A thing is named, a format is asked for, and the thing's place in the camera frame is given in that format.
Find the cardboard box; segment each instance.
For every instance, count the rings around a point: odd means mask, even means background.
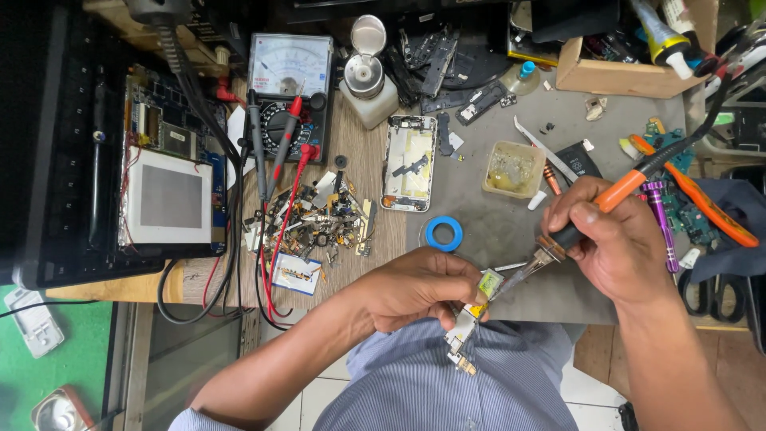
[[[686,0],[686,7],[695,22],[700,45],[713,51],[718,0]],[[559,90],[669,99],[705,81],[704,77],[682,80],[670,67],[580,59],[581,49],[582,38],[570,39],[561,48],[556,71]]]

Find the man's right hand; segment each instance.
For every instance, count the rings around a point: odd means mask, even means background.
[[[542,230],[557,232],[571,220],[589,239],[567,251],[583,274],[615,305],[636,305],[674,296],[666,268],[667,250],[649,206],[629,196],[609,214],[591,203],[612,186],[582,176],[545,209]]]

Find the plastic container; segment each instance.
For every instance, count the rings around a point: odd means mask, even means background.
[[[500,82],[505,84],[511,93],[526,96],[540,86],[540,71],[531,61],[514,64],[506,74],[500,77]]]
[[[499,141],[489,154],[481,188],[512,198],[533,198],[540,190],[545,152],[535,146]]]
[[[383,89],[372,99],[358,99],[349,90],[345,80],[340,81],[340,92],[368,130],[374,129],[375,126],[399,109],[399,94],[396,91],[396,85],[386,75],[384,75]]]

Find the gray work mat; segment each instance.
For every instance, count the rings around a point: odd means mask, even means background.
[[[543,73],[543,80],[555,82],[555,72]],[[605,179],[614,181],[634,164],[620,148],[618,140],[643,134],[651,117],[659,117],[665,128],[685,129],[683,102],[680,96],[669,100],[645,97],[607,96],[607,112],[594,122],[585,120],[585,101],[593,94],[574,91],[545,91],[542,86],[518,103],[501,108],[499,104],[468,127],[450,114],[450,132],[465,140],[458,153],[466,159],[434,157],[434,182],[427,212],[407,215],[407,250],[418,247],[421,227],[435,216],[452,216],[463,227],[463,242],[455,251],[478,268],[526,261],[535,251],[535,237],[545,207],[552,193],[535,210],[527,209],[529,199],[514,199],[484,192],[481,182],[486,175],[489,152],[495,142],[508,140],[527,143],[513,124],[514,114],[524,128],[532,132],[554,153],[585,138],[595,146],[589,155]],[[548,135],[538,132],[550,122],[555,128]],[[558,180],[566,190],[564,177]],[[546,184],[543,180],[541,189]],[[512,272],[505,273],[510,277]],[[551,264],[498,298],[491,308],[493,319],[514,321],[557,321],[564,323],[616,324],[611,301],[580,273],[571,260]]]

